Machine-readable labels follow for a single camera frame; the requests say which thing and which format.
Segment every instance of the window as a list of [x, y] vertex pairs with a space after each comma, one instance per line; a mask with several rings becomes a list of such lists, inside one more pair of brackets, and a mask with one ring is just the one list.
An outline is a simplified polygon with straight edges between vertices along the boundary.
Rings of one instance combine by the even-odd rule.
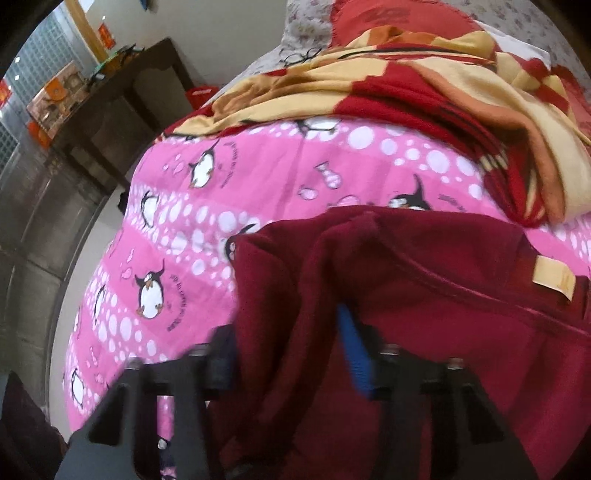
[[4, 169], [10, 157], [18, 146], [15, 138], [0, 123], [0, 172]]
[[6, 80], [25, 105], [72, 60], [82, 69], [55, 13], [43, 20], [6, 73]]

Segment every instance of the red pillow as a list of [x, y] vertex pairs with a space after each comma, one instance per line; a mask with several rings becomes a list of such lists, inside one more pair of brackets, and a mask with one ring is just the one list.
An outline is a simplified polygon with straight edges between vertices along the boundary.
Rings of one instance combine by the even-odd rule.
[[471, 17], [438, 0], [336, 0], [330, 20], [331, 46], [346, 45], [382, 25], [448, 39], [482, 30]]

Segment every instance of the eyeglasses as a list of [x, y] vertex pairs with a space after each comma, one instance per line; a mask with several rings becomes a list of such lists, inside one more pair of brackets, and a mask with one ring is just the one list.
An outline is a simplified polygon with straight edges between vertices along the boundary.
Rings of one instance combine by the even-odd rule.
[[301, 54], [300, 52], [292, 53], [288, 55], [284, 60], [282, 60], [283, 65], [286, 67], [291, 67], [292, 65], [298, 65], [299, 63], [304, 63], [308, 60], [312, 60], [322, 51], [321, 47], [312, 47], [308, 50], [305, 54]]

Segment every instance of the red container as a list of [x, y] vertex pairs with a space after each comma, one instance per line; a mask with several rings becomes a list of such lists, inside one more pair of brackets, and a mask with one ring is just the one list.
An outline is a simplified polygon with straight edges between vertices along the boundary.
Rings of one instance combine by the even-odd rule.
[[211, 85], [201, 85], [200, 87], [189, 90], [187, 100], [191, 103], [194, 110], [199, 110], [205, 102], [219, 92], [218, 87]]

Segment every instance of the pink bed sheet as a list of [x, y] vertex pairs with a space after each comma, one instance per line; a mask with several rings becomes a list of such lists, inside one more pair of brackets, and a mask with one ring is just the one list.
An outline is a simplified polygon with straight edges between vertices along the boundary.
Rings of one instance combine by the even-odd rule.
[[[174, 358], [231, 320], [232, 235], [365, 204], [506, 221], [470, 160], [393, 125], [315, 118], [218, 141], [171, 137], [151, 147], [70, 337], [63, 387], [72, 429], [100, 402], [126, 359]], [[589, 275], [591, 216], [529, 230], [527, 237], [543, 255]], [[161, 434], [170, 437], [172, 400], [162, 398], [159, 409]]]

